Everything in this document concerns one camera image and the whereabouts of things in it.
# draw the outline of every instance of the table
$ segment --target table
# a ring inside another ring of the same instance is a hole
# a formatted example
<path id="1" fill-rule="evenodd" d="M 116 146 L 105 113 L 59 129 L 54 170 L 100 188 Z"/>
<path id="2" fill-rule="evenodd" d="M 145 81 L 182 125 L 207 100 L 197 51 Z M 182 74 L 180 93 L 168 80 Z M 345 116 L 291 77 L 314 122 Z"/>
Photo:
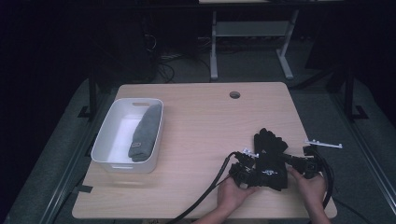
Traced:
<path id="1" fill-rule="evenodd" d="M 230 93 L 237 91 L 234 99 Z M 190 207 L 209 187 L 224 159 L 266 128 L 288 143 L 286 153 L 303 156 L 306 134 L 283 83 L 145 84 L 121 86 L 116 99 L 158 98 L 163 101 L 163 138 L 156 169 L 150 174 L 109 173 L 91 162 L 73 209 L 77 218 L 173 218 Z M 203 216 L 216 206 L 217 190 L 187 217 Z M 336 216 L 330 201 L 329 217 Z M 276 191 L 263 187 L 230 218 L 308 217 L 295 182 Z"/>

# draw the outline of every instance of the black wire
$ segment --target black wire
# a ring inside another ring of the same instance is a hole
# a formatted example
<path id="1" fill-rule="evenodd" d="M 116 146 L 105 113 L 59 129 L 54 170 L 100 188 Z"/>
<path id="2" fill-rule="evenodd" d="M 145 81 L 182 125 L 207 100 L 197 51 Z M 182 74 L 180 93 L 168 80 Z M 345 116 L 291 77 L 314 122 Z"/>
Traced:
<path id="1" fill-rule="evenodd" d="M 174 82 L 173 78 L 175 77 L 175 69 L 172 66 L 165 63 L 158 63 L 158 65 L 160 65 L 163 68 L 163 70 L 159 69 L 158 73 L 160 73 L 160 76 L 164 79 L 164 82 L 165 83 Z M 171 70 L 170 77 L 166 74 L 165 67 Z"/>
<path id="2" fill-rule="evenodd" d="M 172 61 L 181 60 L 181 59 L 189 59 L 189 60 L 194 60 L 194 61 L 198 61 L 198 62 L 202 63 L 207 68 L 207 71 L 209 72 L 209 75 L 210 75 L 210 66 L 204 60 L 202 60 L 200 58 L 197 58 L 197 57 L 194 57 L 194 56 L 187 55 L 187 54 L 183 54 L 183 55 L 180 55 L 178 57 L 171 58 L 171 59 L 161 60 L 161 62 L 159 64 L 170 63 Z"/>
<path id="3" fill-rule="evenodd" d="M 374 224 L 374 222 L 371 222 L 369 219 L 367 219 L 366 217 L 364 217 L 360 212 L 358 212 L 357 210 L 355 210 L 354 208 L 352 208 L 351 206 L 347 205 L 346 203 L 343 203 L 341 201 L 339 201 L 336 198 L 332 198 L 335 202 L 343 205 L 345 208 L 349 209 L 351 212 L 353 212 L 355 215 L 357 215 L 358 217 L 360 217 L 361 219 L 363 219 L 366 223 L 368 224 Z"/>
<path id="4" fill-rule="evenodd" d="M 221 178 L 221 175 L 224 173 L 225 168 L 227 167 L 228 161 L 230 160 L 231 156 L 234 155 L 235 152 L 232 152 L 225 160 L 224 163 L 222 164 L 218 175 L 216 176 L 216 178 L 213 180 L 212 184 L 210 184 L 209 188 L 207 188 L 207 190 L 204 192 L 204 194 L 190 207 L 188 208 L 186 211 L 184 211 L 182 214 L 180 214 L 178 217 L 175 217 L 174 219 L 170 220 L 169 222 L 167 222 L 166 224 L 174 224 L 179 222 L 183 217 L 185 217 L 187 214 L 189 214 L 192 210 L 194 210 L 196 208 L 196 206 L 198 206 L 198 204 L 200 204 L 204 198 L 206 198 L 206 196 L 213 190 L 216 188 L 216 186 L 218 185 L 218 181 Z"/>
<path id="5" fill-rule="evenodd" d="M 224 179 L 222 179 L 222 180 L 216 185 L 216 187 L 217 187 L 218 185 L 220 185 L 222 182 L 224 182 L 226 179 L 230 178 L 231 176 L 233 176 L 233 175 L 235 175 L 235 174 L 236 174 L 236 172 L 235 172 L 235 173 L 232 173 L 231 175 L 227 175 L 226 177 L 224 177 Z"/>
<path id="6" fill-rule="evenodd" d="M 315 155 L 319 158 L 319 161 L 322 162 L 323 165 L 323 169 L 326 175 L 326 179 L 327 179 L 327 192 L 326 192 L 326 196 L 323 199 L 323 209 L 326 208 L 327 204 L 330 201 L 330 198 L 332 197 L 332 189 L 334 186 L 334 172 L 332 170 L 332 167 L 329 165 L 329 163 L 326 162 L 326 160 L 324 160 L 320 154 L 318 152 L 316 152 L 315 150 L 312 151 L 313 153 L 315 153 Z"/>

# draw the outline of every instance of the white connector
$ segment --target white connector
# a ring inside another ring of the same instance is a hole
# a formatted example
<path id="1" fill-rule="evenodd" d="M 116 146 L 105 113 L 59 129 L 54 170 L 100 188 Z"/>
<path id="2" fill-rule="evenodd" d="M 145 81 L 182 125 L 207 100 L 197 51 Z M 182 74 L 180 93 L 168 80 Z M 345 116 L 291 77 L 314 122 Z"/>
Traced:
<path id="1" fill-rule="evenodd" d="M 250 149 L 247 149 L 246 147 L 242 150 L 242 153 L 251 156 L 251 157 L 255 157 L 255 158 L 259 158 L 259 153 L 254 154 L 250 151 Z"/>
<path id="2" fill-rule="evenodd" d="M 304 141 L 305 143 L 307 143 L 307 144 L 310 144 L 310 145 L 317 145 L 317 146 L 322 146 L 322 147 L 338 147 L 338 148 L 343 148 L 343 145 L 342 144 L 339 144 L 339 145 L 332 145 L 332 144 L 327 144 L 327 143 L 321 143 L 321 142 L 319 142 L 319 141 L 317 141 L 317 140 L 312 140 L 312 141 L 309 141 L 308 139 L 305 139 L 305 141 Z"/>

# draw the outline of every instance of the gray carpet floor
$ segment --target gray carpet floor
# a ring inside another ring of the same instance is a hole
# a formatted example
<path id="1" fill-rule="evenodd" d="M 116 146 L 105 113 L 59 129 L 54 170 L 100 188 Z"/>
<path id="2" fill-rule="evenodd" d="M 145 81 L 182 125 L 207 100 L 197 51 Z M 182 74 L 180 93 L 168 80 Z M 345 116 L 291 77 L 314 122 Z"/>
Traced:
<path id="1" fill-rule="evenodd" d="M 290 44 L 287 53 L 295 78 L 285 79 L 275 53 L 280 41 L 263 41 L 259 46 L 255 43 L 254 46 L 247 45 L 245 49 L 237 52 L 220 53 L 217 82 L 280 81 L 293 86 L 318 72 L 304 68 L 312 43 L 296 41 Z M 201 60 L 183 58 L 166 63 L 175 70 L 173 82 L 208 82 L 209 54 L 205 52 L 199 56 Z M 344 146 L 342 149 L 319 149 L 335 173 L 333 197 L 336 200 L 338 215 L 332 223 L 396 223 L 396 216 L 376 183 L 375 174 L 352 132 L 353 129 L 359 130 L 390 183 L 395 186 L 395 128 L 376 106 L 368 89 L 358 80 L 355 85 L 354 105 L 361 105 L 369 118 L 350 123 L 338 104 L 343 93 L 327 93 L 327 80 L 325 77 L 304 90 L 290 91 L 290 94 L 310 139 L 342 143 Z M 158 75 L 152 83 L 164 83 L 164 78 Z M 95 119 L 89 122 L 88 119 L 78 118 L 80 109 L 89 104 L 88 81 L 81 83 L 14 203 L 6 223 L 141 223 L 141 220 L 125 219 L 76 219 L 71 214 L 77 198 L 73 189 L 88 169 L 91 161 L 88 153 L 92 139 L 98 132 L 116 92 L 117 88 L 110 93 L 98 93 L 99 111 Z M 66 176 L 67 169 L 70 169 L 68 181 L 61 186 L 60 182 Z M 63 196 L 59 197 L 60 206 L 50 210 L 49 204 L 56 199 L 53 195 L 59 193 L 59 189 L 63 191 Z M 45 216 L 49 210 L 53 213 L 53 220 Z M 282 219 L 269 220 L 269 223 L 294 224 L 307 221 Z"/>

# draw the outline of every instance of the hand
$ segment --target hand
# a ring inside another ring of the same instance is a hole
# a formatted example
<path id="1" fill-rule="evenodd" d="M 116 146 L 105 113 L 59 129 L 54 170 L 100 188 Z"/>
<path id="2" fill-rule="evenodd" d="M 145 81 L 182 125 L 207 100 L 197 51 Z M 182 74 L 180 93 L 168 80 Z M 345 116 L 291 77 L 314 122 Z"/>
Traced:
<path id="1" fill-rule="evenodd" d="M 297 188 L 303 196 L 304 206 L 312 223 L 330 223 L 322 204 L 326 192 L 326 182 L 323 176 L 317 174 L 311 179 L 305 179 L 292 167 L 289 167 L 288 171 L 297 181 Z"/>
<path id="2" fill-rule="evenodd" d="M 231 177 L 225 179 L 218 188 L 218 206 L 204 217 L 196 220 L 194 224 L 220 224 L 235 209 L 242 205 L 245 199 L 258 191 L 259 187 L 240 189 Z"/>
<path id="3" fill-rule="evenodd" d="M 252 193 L 258 191 L 259 187 L 251 187 L 248 189 L 240 189 L 233 182 L 232 177 L 227 177 L 218 189 L 218 208 L 224 209 L 230 214 L 237 209 L 245 199 Z"/>

